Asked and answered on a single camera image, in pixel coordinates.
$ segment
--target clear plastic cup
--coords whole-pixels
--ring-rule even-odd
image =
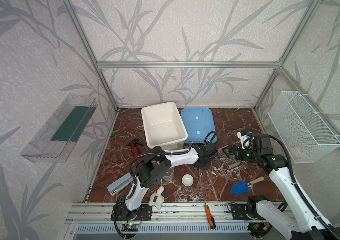
[[[174,168],[170,168],[165,175],[163,176],[163,180],[170,182],[174,179]]]

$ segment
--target floral wallpaper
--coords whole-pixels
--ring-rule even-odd
[[[62,2],[0,0],[0,240],[58,238],[112,128],[115,111],[101,86]],[[21,157],[68,93],[98,102],[68,160]]]
[[[283,67],[340,130],[340,1],[322,1]],[[277,132],[267,113],[285,90],[289,86],[277,77],[257,109],[269,134]],[[315,163],[294,164],[294,172],[318,209],[340,226],[340,148]]]
[[[309,3],[72,2],[98,61],[277,61]],[[165,101],[178,106],[253,106],[271,71],[103,69],[121,107]]]

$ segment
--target blue shovel blade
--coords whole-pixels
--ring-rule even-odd
[[[249,191],[249,186],[244,181],[234,184],[231,188],[231,193],[235,195],[241,195]]]

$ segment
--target wooden handle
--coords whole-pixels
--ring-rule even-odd
[[[257,182],[261,182],[261,181],[263,181],[263,180],[265,180],[264,177],[258,177],[257,179],[254,179],[253,181],[250,181],[250,183],[251,183],[251,184],[254,184],[254,183],[257,183]]]
[[[205,205],[205,206],[204,206],[204,209],[206,210],[207,220],[209,221],[210,228],[211,228],[211,229],[215,229],[215,228],[216,228],[215,220],[214,220],[214,217],[213,217],[213,216],[211,215],[211,213],[210,213],[210,208],[209,208],[209,206]]]

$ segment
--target orange screwdriver handle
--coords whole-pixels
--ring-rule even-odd
[[[210,228],[211,229],[215,229],[216,226],[215,226],[215,220],[214,220],[214,217],[211,215],[210,213],[210,208],[209,206],[205,205],[204,206],[204,209],[206,210],[206,214],[207,214],[207,220],[209,220],[209,224],[210,224]]]

